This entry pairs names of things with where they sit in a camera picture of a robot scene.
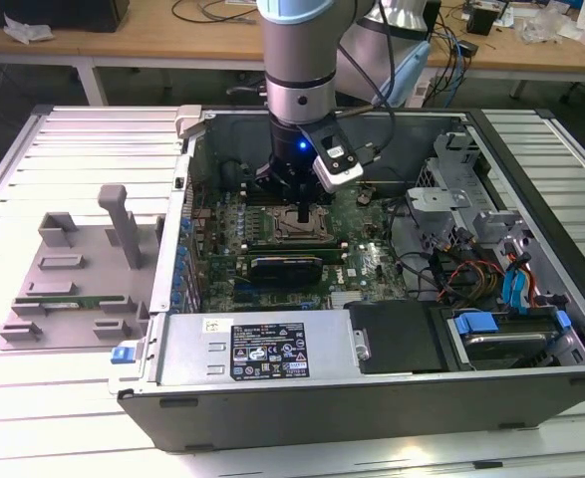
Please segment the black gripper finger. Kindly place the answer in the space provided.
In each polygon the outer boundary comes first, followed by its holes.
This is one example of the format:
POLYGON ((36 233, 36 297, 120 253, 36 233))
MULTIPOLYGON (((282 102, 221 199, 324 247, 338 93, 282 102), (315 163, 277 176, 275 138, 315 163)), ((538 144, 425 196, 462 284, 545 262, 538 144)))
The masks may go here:
POLYGON ((317 213, 323 206, 329 206, 333 202, 333 195, 329 193, 320 193, 312 197, 302 199, 302 222, 308 223, 310 217, 317 213))
POLYGON ((297 207, 297 219, 303 222, 302 177, 296 169, 283 161, 269 161, 256 171, 256 184, 286 204, 297 207))

